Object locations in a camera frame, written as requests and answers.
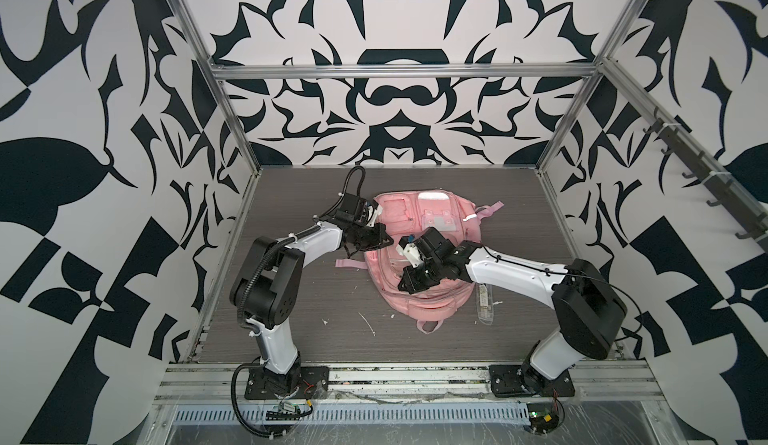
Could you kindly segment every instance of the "pink backpack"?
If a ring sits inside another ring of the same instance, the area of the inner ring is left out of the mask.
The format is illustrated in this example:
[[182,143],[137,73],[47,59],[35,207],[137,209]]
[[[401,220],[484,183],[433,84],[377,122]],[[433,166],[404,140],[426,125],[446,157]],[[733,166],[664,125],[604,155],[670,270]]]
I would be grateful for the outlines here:
[[[419,235],[429,227],[435,227],[454,245],[464,240],[480,242],[480,220],[504,206],[498,201],[483,210],[476,210],[471,201],[445,190],[384,193],[377,196],[376,201],[382,206],[379,221],[386,225],[387,233],[396,244],[402,236]],[[397,252],[396,245],[368,251],[365,257],[365,263],[338,260],[336,266],[367,268],[389,305],[415,318],[416,327],[426,334],[436,331],[472,296],[475,284],[449,279],[415,295],[398,290],[402,269],[410,264]],[[424,329],[427,322],[437,323],[427,331]]]

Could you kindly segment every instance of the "paper scrap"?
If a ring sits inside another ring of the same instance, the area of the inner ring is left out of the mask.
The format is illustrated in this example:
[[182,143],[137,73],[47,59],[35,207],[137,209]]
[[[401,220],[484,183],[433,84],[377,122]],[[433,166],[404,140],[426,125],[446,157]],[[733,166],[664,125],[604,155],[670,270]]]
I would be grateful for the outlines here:
[[368,320],[366,320],[366,325],[368,325],[368,327],[371,329],[371,333],[372,333],[372,334],[373,334],[373,336],[375,337],[375,336],[376,336],[376,332],[375,332],[375,331],[373,331],[373,327],[371,327],[370,323],[368,323]]

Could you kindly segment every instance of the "black mounting plate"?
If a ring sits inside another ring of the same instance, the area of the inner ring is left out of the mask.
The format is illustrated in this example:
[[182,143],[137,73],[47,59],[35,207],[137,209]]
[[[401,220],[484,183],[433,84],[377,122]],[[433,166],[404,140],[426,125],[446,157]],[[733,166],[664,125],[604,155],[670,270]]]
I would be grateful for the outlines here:
[[491,373],[491,392],[498,398],[532,397],[533,395],[552,397],[554,391],[557,391],[558,397],[572,397],[576,394],[568,371],[563,372],[557,380],[539,393],[525,389],[523,377],[518,374],[520,365],[491,365],[488,367],[488,372]]
[[[304,398],[304,391],[307,389],[307,383],[315,385],[315,389],[328,390],[328,378],[330,370],[328,367],[301,367],[301,377],[299,379],[299,390],[293,394],[294,398],[299,400]],[[253,368],[248,370],[248,383],[245,385],[246,400],[279,400],[281,397],[272,393],[266,384],[264,377],[264,368]]]

